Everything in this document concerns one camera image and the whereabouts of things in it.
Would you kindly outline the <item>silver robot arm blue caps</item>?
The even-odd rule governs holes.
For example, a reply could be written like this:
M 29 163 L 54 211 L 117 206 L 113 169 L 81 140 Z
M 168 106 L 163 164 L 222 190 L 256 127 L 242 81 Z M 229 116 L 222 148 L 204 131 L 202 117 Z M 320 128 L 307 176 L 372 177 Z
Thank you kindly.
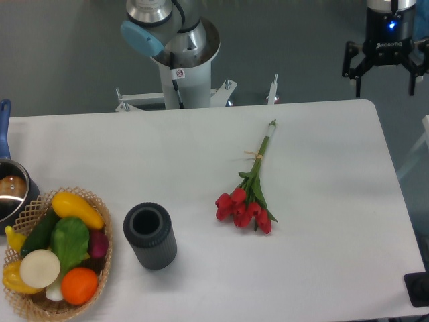
M 428 73 L 428 38 L 416 40 L 416 18 L 425 1 L 368 1 L 365 41 L 347 42 L 342 76 L 361 82 L 374 66 L 402 65 L 410 74 L 409 94 Z M 127 1 L 127 20 L 121 25 L 125 41 L 144 56 L 158 57 L 180 34 L 201 24 L 194 1 Z

